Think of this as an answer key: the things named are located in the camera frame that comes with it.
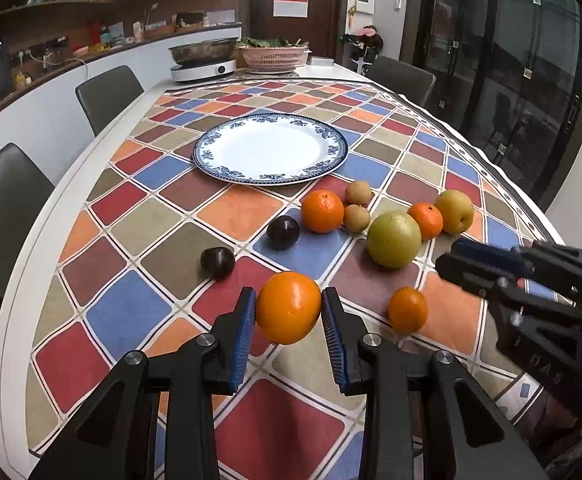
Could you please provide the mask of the brown kiwi far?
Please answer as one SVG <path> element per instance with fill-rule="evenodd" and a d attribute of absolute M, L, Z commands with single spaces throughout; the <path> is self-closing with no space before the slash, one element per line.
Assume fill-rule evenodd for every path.
<path fill-rule="evenodd" d="M 372 197 L 373 193 L 367 181 L 351 182 L 345 190 L 345 200 L 349 205 L 367 207 Z"/>

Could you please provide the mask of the pink basket with vegetables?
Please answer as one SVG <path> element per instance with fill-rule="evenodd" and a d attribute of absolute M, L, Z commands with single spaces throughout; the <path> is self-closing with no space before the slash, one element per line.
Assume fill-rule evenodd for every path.
<path fill-rule="evenodd" d="M 250 70 L 262 73 L 291 72 L 303 66 L 308 57 L 308 43 L 283 38 L 255 39 L 244 37 L 237 44 L 237 52 Z"/>

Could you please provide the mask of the dark plum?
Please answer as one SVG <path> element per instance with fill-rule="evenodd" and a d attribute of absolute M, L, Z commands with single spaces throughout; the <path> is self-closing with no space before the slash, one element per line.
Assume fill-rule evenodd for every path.
<path fill-rule="evenodd" d="M 266 236 L 268 243 L 274 250 L 286 250 L 299 239 L 300 225 L 293 217 L 283 214 L 269 222 Z"/>
<path fill-rule="evenodd" d="M 206 248 L 200 255 L 200 266 L 207 276 L 215 281 L 223 281 L 233 273 L 235 256 L 224 246 Z"/>

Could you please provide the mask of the grey chair far left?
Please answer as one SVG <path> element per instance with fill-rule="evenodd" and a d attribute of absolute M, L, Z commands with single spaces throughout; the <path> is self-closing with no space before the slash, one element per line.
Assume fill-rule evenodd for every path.
<path fill-rule="evenodd" d="M 75 89 L 78 103 L 82 106 L 94 136 L 98 136 L 142 93 L 144 87 L 126 65 L 87 79 Z"/>

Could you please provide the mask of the large orange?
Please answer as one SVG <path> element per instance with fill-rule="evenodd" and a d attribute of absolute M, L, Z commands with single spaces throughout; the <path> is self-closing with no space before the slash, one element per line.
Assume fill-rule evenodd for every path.
<path fill-rule="evenodd" d="M 255 320 L 274 344 L 295 344 L 314 328 L 320 315 L 318 285 L 304 274 L 273 275 L 257 296 Z"/>
<path fill-rule="evenodd" d="M 306 229 L 326 234 L 338 229 L 344 219 L 344 205 L 329 190 L 316 190 L 302 200 L 301 218 Z"/>

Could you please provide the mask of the large green pomelo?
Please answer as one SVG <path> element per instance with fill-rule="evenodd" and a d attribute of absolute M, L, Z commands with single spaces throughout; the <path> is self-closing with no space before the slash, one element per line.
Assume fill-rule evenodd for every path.
<path fill-rule="evenodd" d="M 387 269 L 402 269 L 418 255 L 422 244 L 418 223 L 397 210 L 380 214 L 370 224 L 367 252 L 371 259 Z"/>

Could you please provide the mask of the blue white porcelain plate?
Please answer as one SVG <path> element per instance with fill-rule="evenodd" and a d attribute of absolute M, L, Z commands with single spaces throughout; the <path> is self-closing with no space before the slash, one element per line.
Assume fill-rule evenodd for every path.
<path fill-rule="evenodd" d="M 278 186 L 312 181 L 344 164 L 343 134 L 317 119 L 259 113 L 233 118 L 195 141 L 191 160 L 208 176 L 233 184 Z"/>

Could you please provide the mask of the small orange behind pomelo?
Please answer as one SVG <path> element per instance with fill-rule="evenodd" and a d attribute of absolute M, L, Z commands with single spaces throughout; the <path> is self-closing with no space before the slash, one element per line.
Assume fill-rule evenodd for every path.
<path fill-rule="evenodd" d="M 440 211 L 430 203 L 412 204 L 407 211 L 420 229 L 421 240 L 427 242 L 438 237 L 443 231 L 444 218 Z"/>

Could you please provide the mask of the grey chair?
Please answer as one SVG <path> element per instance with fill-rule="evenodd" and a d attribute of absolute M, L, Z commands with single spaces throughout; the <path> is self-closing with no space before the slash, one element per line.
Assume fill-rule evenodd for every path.
<path fill-rule="evenodd" d="M 427 105 L 436 77 L 411 64 L 379 56 L 368 68 L 366 77 L 420 106 Z"/>
<path fill-rule="evenodd" d="M 78 103 L 82 106 L 94 136 L 98 136 L 142 93 L 144 87 L 126 65 L 87 79 L 75 89 Z"/>
<path fill-rule="evenodd" d="M 0 150 L 0 296 L 54 185 L 18 145 Z"/>

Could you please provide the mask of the small orange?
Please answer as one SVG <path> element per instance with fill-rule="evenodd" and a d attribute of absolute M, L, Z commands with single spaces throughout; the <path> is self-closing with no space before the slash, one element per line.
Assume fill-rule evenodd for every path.
<path fill-rule="evenodd" d="M 430 203 L 412 204 L 407 211 L 420 229 L 421 240 L 427 242 L 438 237 L 443 231 L 444 218 L 440 211 Z"/>
<path fill-rule="evenodd" d="M 387 318 L 397 333 L 417 333 L 428 319 L 428 304 L 422 292 L 402 287 L 394 292 L 387 304 Z"/>

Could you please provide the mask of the yellow pear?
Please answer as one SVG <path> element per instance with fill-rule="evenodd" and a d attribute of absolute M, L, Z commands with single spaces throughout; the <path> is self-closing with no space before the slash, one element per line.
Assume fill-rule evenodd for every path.
<path fill-rule="evenodd" d="M 443 231 L 459 235 L 468 231 L 474 219 L 474 207 L 470 197 L 461 191 L 447 190 L 436 198 L 434 206 L 443 217 Z"/>

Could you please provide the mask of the brown kiwi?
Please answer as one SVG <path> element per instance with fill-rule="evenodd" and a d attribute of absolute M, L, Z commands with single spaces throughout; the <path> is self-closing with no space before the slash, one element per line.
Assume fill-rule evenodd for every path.
<path fill-rule="evenodd" d="M 373 193 L 367 181 L 351 182 L 345 190 L 345 200 L 349 205 L 367 207 L 372 197 Z"/>
<path fill-rule="evenodd" d="M 369 211 L 357 204 L 349 204 L 344 209 L 343 224 L 349 233 L 357 234 L 368 228 L 370 223 Z"/>

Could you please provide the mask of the grey chair right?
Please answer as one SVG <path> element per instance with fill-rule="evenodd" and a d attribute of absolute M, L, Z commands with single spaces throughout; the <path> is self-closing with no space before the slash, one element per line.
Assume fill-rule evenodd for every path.
<path fill-rule="evenodd" d="M 368 68 L 366 77 L 420 106 L 427 105 L 436 77 L 411 64 L 379 56 Z"/>

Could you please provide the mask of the grey chair near left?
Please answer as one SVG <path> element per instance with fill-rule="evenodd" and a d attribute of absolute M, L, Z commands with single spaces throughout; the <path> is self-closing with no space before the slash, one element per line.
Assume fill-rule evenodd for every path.
<path fill-rule="evenodd" d="M 54 185 L 18 145 L 0 150 L 0 296 Z"/>

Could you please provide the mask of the colourful checkered tablecloth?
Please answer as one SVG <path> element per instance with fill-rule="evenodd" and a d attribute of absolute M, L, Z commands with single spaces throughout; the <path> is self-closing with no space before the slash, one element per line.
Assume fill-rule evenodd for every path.
<path fill-rule="evenodd" d="M 192 162 L 202 133 L 229 119 L 269 112 L 331 125 L 349 144 L 349 156 L 333 174 L 281 188 L 215 180 Z M 474 240 L 510 248 L 553 236 L 547 222 L 458 136 L 379 88 L 302 79 L 169 89 L 99 171 L 52 266 L 33 336 L 24 394 L 32 458 L 43 455 L 124 353 L 175 351 L 233 309 L 245 286 L 261 288 L 285 271 L 334 287 L 344 308 L 383 336 L 391 335 L 387 304 L 394 292 L 420 290 L 428 321 L 401 340 L 404 350 L 452 353 L 515 425 L 544 402 L 536 382 L 497 351 L 485 302 L 435 271 L 450 237 L 429 240 L 399 270 L 377 266 L 364 235 L 344 229 L 302 231 L 288 250 L 268 244 L 268 223 L 282 214 L 299 218 L 308 193 L 340 195 L 357 180 L 370 185 L 372 216 L 457 190 L 473 203 L 468 236 Z M 235 256 L 233 273 L 223 281 L 200 266 L 201 252 L 217 246 Z"/>

